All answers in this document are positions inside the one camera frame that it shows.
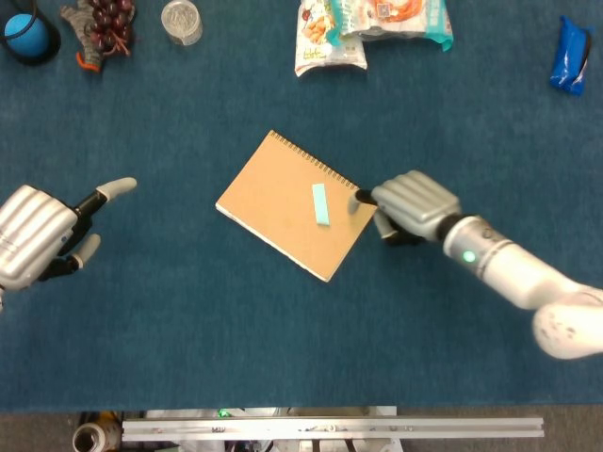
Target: snack package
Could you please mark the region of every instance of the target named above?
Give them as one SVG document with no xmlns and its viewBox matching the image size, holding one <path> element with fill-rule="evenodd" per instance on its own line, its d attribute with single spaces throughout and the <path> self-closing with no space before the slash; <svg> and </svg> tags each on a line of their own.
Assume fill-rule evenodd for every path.
<svg viewBox="0 0 603 452">
<path fill-rule="evenodd" d="M 331 0 L 302 0 L 298 15 L 295 74 L 312 68 L 352 64 L 367 68 L 365 49 L 357 36 L 339 36 Z"/>
<path fill-rule="evenodd" d="M 427 38 L 452 47 L 452 27 L 444 0 L 334 0 L 343 16 L 341 34 L 363 40 Z"/>
<path fill-rule="evenodd" d="M 580 28 L 562 16 L 559 47 L 555 55 L 550 84 L 580 96 L 584 91 L 584 70 L 591 51 L 591 32 Z"/>
</svg>

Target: brown notebook cover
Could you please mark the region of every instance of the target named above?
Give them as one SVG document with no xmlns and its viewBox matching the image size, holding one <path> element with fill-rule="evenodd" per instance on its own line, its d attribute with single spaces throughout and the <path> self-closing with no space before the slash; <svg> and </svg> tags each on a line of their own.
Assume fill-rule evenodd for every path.
<svg viewBox="0 0 603 452">
<path fill-rule="evenodd" d="M 313 184 L 325 185 L 330 226 L 317 224 Z M 348 199 L 357 188 L 270 131 L 216 208 L 327 282 L 375 211 L 363 204 L 348 214 Z"/>
</svg>

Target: blue wrapper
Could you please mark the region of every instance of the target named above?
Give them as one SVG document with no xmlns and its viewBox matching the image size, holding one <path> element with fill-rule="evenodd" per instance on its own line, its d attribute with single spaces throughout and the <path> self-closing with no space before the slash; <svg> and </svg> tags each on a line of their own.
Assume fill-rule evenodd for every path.
<svg viewBox="0 0 603 452">
<path fill-rule="evenodd" d="M 550 84 L 580 96 L 584 90 L 584 70 L 591 50 L 591 32 L 562 16 L 559 48 L 555 55 Z"/>
</svg>

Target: blue ball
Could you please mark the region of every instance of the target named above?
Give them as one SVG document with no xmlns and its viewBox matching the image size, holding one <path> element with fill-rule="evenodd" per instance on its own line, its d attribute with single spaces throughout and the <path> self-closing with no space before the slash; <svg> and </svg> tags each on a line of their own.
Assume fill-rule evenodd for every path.
<svg viewBox="0 0 603 452">
<path fill-rule="evenodd" d="M 29 21 L 31 21 L 31 14 L 17 14 L 11 17 L 4 27 L 5 36 L 19 33 L 27 27 Z M 7 40 L 8 47 L 13 52 L 22 57 L 31 58 L 39 57 L 46 52 L 49 43 L 48 30 L 46 30 L 46 25 L 40 19 L 36 19 L 31 27 L 19 38 Z"/>
</svg>

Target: white snack bag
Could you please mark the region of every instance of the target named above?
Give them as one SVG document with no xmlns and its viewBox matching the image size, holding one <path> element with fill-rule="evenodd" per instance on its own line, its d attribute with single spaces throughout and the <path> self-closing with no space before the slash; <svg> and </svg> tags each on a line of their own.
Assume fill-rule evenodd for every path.
<svg viewBox="0 0 603 452">
<path fill-rule="evenodd" d="M 332 45 L 327 33 L 335 28 L 331 0 L 301 0 L 295 49 L 295 74 L 299 77 L 312 68 L 351 64 L 367 68 L 360 38 L 339 37 Z"/>
</svg>

